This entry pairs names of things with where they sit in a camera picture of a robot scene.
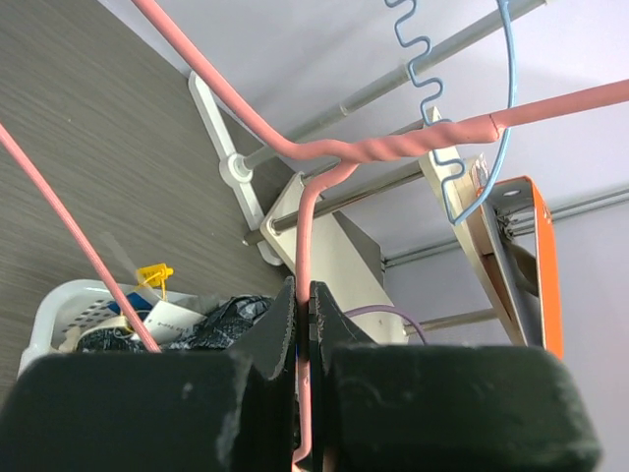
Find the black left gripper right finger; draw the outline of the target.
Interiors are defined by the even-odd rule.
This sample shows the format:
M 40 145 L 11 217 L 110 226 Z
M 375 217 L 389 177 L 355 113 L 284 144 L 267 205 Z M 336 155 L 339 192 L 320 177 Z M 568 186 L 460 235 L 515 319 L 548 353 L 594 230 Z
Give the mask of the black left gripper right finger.
M 602 446 L 573 377 L 522 346 L 374 343 L 311 286 L 316 471 L 592 471 Z

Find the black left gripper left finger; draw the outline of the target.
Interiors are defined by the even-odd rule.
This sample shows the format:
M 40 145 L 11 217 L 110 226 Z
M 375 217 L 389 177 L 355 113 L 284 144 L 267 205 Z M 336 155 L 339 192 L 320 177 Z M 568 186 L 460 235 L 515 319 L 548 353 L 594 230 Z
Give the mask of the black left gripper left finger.
M 222 351 L 56 354 L 1 410 L 5 471 L 288 471 L 295 282 Z

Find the pink hanger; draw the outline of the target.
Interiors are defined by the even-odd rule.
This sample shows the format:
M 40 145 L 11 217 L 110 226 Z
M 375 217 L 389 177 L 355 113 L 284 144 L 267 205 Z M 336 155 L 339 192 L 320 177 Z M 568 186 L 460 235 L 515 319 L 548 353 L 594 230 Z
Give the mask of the pink hanger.
M 392 161 L 429 152 L 429 145 L 440 142 L 427 136 L 429 128 L 404 135 L 381 137 L 349 144 L 338 140 L 320 140 L 298 144 L 281 134 L 259 116 L 200 53 L 179 27 L 154 1 L 139 1 L 137 8 L 188 62 L 225 104 L 265 143 L 278 153 L 296 160 L 311 160 L 324 155 L 340 158 L 332 169 L 315 177 L 301 196 L 297 218 L 296 281 L 298 313 L 297 376 L 300 404 L 301 444 L 293 450 L 291 465 L 296 467 L 312 450 L 312 398 L 308 303 L 311 284 L 311 241 L 315 203 L 320 193 L 344 182 L 361 163 Z M 628 99 L 628 83 L 587 88 L 553 98 L 513 106 L 488 114 L 501 128 L 534 123 L 558 116 L 609 106 Z

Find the dark patterned shark shorts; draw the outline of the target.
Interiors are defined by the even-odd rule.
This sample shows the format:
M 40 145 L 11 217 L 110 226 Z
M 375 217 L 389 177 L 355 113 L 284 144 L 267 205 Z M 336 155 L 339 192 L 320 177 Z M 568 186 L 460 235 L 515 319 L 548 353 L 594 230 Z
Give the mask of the dark patterned shark shorts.
M 193 296 L 176 306 L 201 309 L 201 319 L 186 327 L 173 341 L 159 342 L 162 351 L 224 350 L 249 331 L 270 309 L 274 299 L 262 295 L 241 295 L 219 301 L 216 296 Z M 100 351 L 142 353 L 146 349 L 122 327 L 97 328 L 78 340 L 76 352 Z

